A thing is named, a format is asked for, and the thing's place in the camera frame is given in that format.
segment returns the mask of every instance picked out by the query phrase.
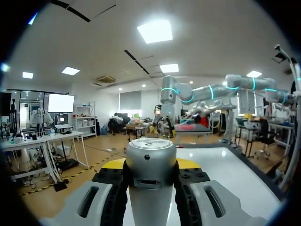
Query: laptop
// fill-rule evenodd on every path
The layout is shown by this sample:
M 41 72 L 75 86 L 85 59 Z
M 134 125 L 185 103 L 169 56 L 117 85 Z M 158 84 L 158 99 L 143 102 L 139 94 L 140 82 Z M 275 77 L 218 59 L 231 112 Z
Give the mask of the laptop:
M 235 118 L 235 119 L 239 126 L 245 127 L 245 124 L 244 124 L 245 121 L 243 119 L 241 119 L 241 118 Z

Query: floor tape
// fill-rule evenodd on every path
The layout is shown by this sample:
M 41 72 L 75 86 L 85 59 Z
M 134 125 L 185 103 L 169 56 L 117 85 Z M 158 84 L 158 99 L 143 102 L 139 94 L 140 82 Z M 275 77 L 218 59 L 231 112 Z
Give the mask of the floor tape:
M 83 172 L 85 172 L 85 171 L 87 171 L 87 170 L 93 170 L 95 173 L 98 173 L 98 171 L 95 170 L 93 167 L 99 165 L 100 163 L 102 163 L 102 162 L 104 162 L 104 161 L 105 161 L 105 159 L 103 159 L 103 160 L 101 160 L 100 162 L 98 162 L 98 163 L 96 163 L 96 164 L 90 166 L 90 167 L 87 168 L 87 169 L 82 170 L 81 172 L 78 172 L 78 173 L 76 173 L 76 174 L 74 174 L 74 175 L 72 175 L 72 176 L 70 176 L 70 177 L 64 178 L 64 180 L 70 179 L 70 178 L 74 178 L 74 177 L 77 177 L 78 175 L 82 174 Z M 22 193 L 21 196 L 25 196 L 25 195 L 29 195 L 29 194 L 32 194 L 32 193 L 41 192 L 41 191 L 44 191 L 44 190 L 46 190 L 46 189 L 48 189 L 48 188 L 50 188 L 50 187 L 53 187 L 54 185 L 55 185 L 55 184 L 51 184 L 51 185 L 48 185 L 48 186 L 46 186 L 46 187 L 42 187 L 42 188 L 37 189 L 37 190 L 33 190 L 33 191 L 30 191 L 30 192 Z

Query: monitor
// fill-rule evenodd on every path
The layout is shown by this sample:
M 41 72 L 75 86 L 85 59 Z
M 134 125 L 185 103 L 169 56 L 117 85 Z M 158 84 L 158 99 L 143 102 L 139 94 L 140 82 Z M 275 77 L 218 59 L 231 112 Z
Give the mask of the monitor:
M 49 113 L 72 113 L 74 96 L 62 94 L 49 94 Z
M 0 92 L 0 116 L 9 116 L 11 93 Z

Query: black office chair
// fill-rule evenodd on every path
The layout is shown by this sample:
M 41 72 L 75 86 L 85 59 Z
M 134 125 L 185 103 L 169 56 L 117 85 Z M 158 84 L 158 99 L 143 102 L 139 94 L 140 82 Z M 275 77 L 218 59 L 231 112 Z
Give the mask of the black office chair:
M 260 125 L 261 125 L 261 131 L 259 133 L 259 137 L 256 138 L 256 141 L 259 141 L 264 144 L 263 149 L 259 150 L 258 152 L 255 152 L 255 154 L 258 155 L 265 155 L 266 159 L 269 159 L 270 153 L 268 153 L 265 148 L 266 146 L 269 146 L 273 143 L 275 143 L 274 137 L 276 136 L 276 133 L 269 132 L 269 123 L 266 119 L 260 119 Z
M 108 127 L 111 131 L 111 136 L 115 136 L 115 133 L 119 133 L 122 129 L 116 119 L 109 119 Z

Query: ceiling panel light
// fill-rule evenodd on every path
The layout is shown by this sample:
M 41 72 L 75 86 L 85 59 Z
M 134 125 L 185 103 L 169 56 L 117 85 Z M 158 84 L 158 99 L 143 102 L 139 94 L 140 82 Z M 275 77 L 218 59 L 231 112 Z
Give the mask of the ceiling panel light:
M 153 21 L 137 27 L 146 44 L 173 39 L 168 20 Z
M 2 70 L 3 72 L 8 72 L 9 69 L 10 69 L 10 67 L 9 67 L 7 64 L 5 64 L 5 63 L 2 63 L 2 64 L 1 64 L 1 70 Z
M 247 74 L 246 76 L 247 77 L 251 77 L 251 78 L 257 78 L 257 77 L 259 77 L 259 76 L 261 76 L 262 75 L 262 73 L 260 73 L 260 72 L 256 72 L 256 71 L 251 71 L 249 74 Z
M 32 24 L 33 24 L 33 21 L 34 21 L 34 19 L 36 18 L 37 14 L 38 14 L 38 13 L 36 13 L 36 14 L 33 16 L 33 18 L 28 22 L 29 25 L 32 25 Z
M 23 72 L 23 78 L 32 79 L 33 73 Z
M 62 71 L 62 73 L 63 74 L 69 74 L 69 75 L 75 75 L 77 72 L 79 72 L 80 70 L 78 70 L 78 69 L 74 69 L 74 68 L 72 68 L 72 67 L 66 67 L 63 71 Z
M 161 68 L 161 71 L 163 73 L 178 72 L 179 71 L 178 64 L 174 64 L 174 65 L 160 65 L 160 68 Z

